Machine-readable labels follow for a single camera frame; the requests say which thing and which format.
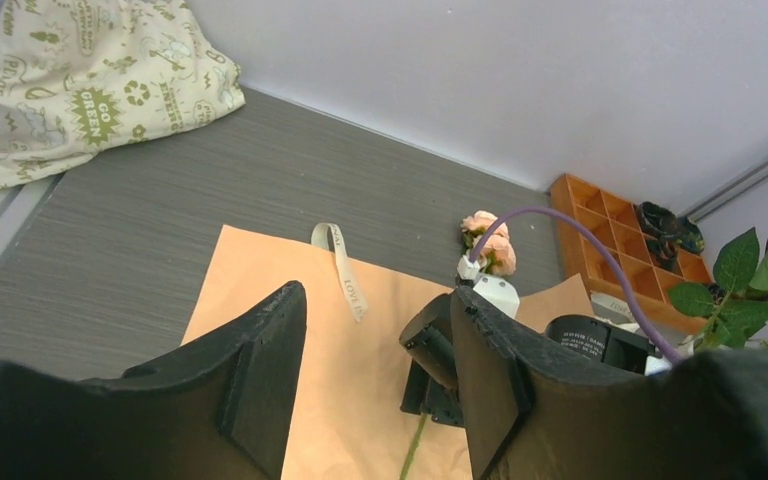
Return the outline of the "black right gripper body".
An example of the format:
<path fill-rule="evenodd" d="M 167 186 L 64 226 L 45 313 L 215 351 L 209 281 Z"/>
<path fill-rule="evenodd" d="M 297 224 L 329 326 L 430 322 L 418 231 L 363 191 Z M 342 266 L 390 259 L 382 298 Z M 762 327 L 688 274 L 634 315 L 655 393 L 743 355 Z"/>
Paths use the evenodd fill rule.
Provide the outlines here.
<path fill-rule="evenodd" d="M 451 295 L 433 298 L 404 327 L 399 343 L 411 357 L 400 410 L 463 427 L 451 327 Z"/>

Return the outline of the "orange wrapping paper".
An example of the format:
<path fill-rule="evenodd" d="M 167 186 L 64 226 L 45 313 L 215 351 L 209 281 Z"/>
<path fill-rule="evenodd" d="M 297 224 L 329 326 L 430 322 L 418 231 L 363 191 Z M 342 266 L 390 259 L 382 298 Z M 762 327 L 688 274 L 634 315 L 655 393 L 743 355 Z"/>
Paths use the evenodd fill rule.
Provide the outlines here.
<path fill-rule="evenodd" d="M 368 238 L 345 231 L 350 264 L 368 308 L 356 319 L 333 254 L 308 238 L 290 240 L 224 226 L 184 341 L 248 311 L 291 280 L 307 298 L 307 329 L 282 475 L 286 479 L 468 479 L 465 431 L 401 410 L 411 359 L 404 326 L 452 288 L 457 252 L 444 278 L 401 273 L 388 260 L 363 260 Z"/>

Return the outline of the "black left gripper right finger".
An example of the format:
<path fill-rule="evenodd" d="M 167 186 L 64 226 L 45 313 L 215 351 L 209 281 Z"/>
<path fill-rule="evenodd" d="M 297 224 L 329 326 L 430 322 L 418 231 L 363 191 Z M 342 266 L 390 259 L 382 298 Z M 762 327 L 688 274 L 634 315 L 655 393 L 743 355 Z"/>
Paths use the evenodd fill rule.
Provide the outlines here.
<path fill-rule="evenodd" d="M 477 479 L 768 479 L 768 350 L 643 376 L 591 360 L 472 289 L 451 324 Z"/>

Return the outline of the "peach rose stem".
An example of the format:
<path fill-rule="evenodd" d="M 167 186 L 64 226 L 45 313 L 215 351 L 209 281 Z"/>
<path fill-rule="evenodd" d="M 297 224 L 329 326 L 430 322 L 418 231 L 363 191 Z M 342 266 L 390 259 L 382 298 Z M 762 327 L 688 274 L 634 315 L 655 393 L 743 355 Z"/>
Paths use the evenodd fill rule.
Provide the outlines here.
<path fill-rule="evenodd" d="M 488 233 L 488 229 L 497 219 L 491 212 L 478 210 L 462 220 L 463 254 L 472 255 L 476 251 L 475 247 L 480 246 L 477 254 L 480 271 L 506 277 L 516 270 L 516 254 L 505 223 Z"/>
<path fill-rule="evenodd" d="M 684 281 L 668 294 L 679 312 L 705 320 L 682 342 L 688 353 L 744 348 L 768 323 L 768 243 L 750 228 L 720 249 L 712 282 Z"/>

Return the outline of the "beige printed ribbon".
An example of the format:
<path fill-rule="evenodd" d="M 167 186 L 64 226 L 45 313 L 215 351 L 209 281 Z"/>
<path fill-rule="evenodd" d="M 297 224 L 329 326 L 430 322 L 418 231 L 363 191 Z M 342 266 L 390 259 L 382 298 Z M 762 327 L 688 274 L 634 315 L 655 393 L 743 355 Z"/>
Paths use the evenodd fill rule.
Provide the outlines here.
<path fill-rule="evenodd" d="M 639 325 L 625 301 L 600 292 L 592 292 L 590 301 L 597 320 L 630 333 L 638 332 Z"/>

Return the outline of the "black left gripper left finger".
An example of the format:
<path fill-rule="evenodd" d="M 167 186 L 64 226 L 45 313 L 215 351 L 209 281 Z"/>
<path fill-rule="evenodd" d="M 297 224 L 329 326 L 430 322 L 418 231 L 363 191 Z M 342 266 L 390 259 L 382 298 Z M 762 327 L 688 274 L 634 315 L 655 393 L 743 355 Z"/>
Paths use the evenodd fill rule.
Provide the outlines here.
<path fill-rule="evenodd" d="M 301 283 L 115 379 L 0 361 L 0 479 L 278 479 L 306 338 Z"/>

